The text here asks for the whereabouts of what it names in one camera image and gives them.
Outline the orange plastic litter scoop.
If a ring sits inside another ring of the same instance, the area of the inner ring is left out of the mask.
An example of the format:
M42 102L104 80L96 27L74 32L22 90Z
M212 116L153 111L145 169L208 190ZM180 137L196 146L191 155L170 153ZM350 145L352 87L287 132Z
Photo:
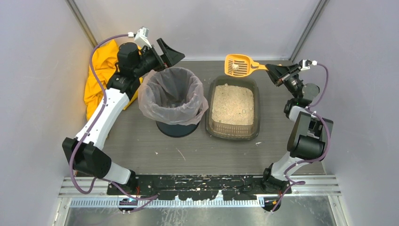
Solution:
M228 54L224 61L224 73L231 77L247 77L257 70L269 71L265 65L243 54Z

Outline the translucent trash bag liner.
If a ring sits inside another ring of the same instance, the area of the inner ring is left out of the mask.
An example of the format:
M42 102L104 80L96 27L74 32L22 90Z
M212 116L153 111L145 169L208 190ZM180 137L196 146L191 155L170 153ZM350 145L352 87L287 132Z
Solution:
M202 81L183 67L150 72L138 89L137 100L145 117L168 125L198 124L209 108Z

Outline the dark translucent litter box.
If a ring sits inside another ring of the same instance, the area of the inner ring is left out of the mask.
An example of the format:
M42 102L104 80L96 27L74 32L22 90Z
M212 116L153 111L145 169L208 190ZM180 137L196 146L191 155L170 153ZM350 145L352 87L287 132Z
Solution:
M255 80L216 77L210 84L206 130L215 137L252 140L260 131L260 95Z

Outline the black trash bin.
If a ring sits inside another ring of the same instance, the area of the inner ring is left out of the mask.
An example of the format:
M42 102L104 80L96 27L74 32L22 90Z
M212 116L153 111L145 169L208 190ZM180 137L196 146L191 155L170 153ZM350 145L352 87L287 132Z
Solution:
M181 138L193 133L200 123L190 125L169 125L163 122L156 121L156 125L160 132L168 137Z

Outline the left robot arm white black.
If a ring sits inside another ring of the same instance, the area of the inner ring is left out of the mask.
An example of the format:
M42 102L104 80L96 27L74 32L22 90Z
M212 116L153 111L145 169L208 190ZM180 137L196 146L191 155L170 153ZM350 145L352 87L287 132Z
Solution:
M185 54L157 39L162 55L153 46L127 42L119 47L116 70L106 85L103 99L84 128L65 138L62 148L70 168L98 179L120 185L133 183L135 172L116 163L102 151L106 138L123 108L140 85L140 78L151 71L163 71L176 65Z

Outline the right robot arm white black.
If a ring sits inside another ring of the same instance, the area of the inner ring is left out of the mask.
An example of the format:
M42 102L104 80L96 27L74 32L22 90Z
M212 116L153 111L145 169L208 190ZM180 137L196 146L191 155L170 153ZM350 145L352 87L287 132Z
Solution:
M314 83L305 84L299 77L300 72L309 70L312 65L317 65L317 62L304 60L290 66L265 66L273 84L277 87L284 85L293 96L287 101L284 114L294 122L286 153L263 172L260 186L266 192L284 192L292 184L289 178L293 173L325 157L327 138L334 123L329 119L319 119L310 111L315 106L314 99L324 91Z

